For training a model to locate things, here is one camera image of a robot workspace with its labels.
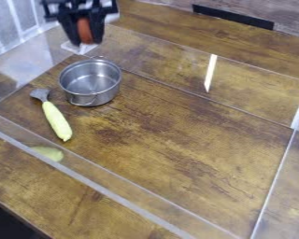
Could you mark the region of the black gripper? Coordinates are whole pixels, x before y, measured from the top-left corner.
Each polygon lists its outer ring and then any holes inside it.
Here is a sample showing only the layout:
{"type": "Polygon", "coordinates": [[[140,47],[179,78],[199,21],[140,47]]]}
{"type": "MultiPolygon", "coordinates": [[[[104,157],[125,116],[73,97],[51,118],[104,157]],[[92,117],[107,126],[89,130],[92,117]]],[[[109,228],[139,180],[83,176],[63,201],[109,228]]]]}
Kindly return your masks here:
{"type": "Polygon", "coordinates": [[[116,0],[41,0],[48,19],[59,20],[69,42],[79,46],[81,39],[77,28],[77,16],[89,14],[89,29],[96,44],[103,43],[104,15],[119,14],[116,0]]]}

